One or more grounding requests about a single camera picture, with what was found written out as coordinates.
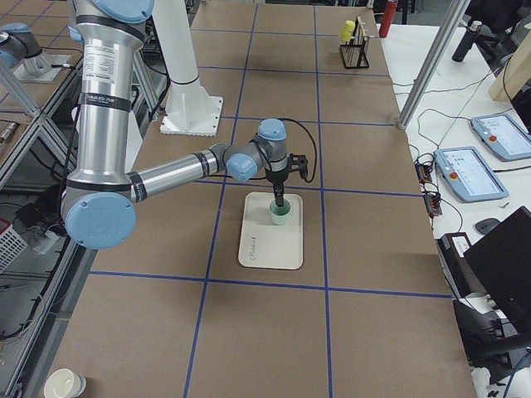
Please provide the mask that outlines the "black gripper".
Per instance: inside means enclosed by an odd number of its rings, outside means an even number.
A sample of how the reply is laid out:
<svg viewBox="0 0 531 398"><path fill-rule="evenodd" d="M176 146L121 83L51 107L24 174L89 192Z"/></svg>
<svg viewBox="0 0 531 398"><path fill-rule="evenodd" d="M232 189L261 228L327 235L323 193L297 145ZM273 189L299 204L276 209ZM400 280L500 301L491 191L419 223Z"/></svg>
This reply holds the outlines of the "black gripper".
<svg viewBox="0 0 531 398"><path fill-rule="evenodd" d="M275 205L278 207L283 207L285 205L284 182L287 180L288 176L288 166L275 170L273 166L265 165L265 178L273 185Z"/></svg>

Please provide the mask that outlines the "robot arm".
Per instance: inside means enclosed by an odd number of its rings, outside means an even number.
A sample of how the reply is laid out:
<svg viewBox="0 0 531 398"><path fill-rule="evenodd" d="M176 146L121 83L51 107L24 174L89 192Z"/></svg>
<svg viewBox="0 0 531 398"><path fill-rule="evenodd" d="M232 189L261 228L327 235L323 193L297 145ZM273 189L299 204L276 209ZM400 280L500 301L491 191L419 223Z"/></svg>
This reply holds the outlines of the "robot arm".
<svg viewBox="0 0 531 398"><path fill-rule="evenodd" d="M70 10L71 35L84 46L77 164L61 204L72 240L92 250L116 246L134 229L135 203L218 172L244 182L264 171L282 202L290 160L278 119L262 121L242 147L220 143L140 172L126 168L133 66L147 20L155 25L169 76L163 131L217 131L222 99L200 83L184 2L72 1Z"/></svg>

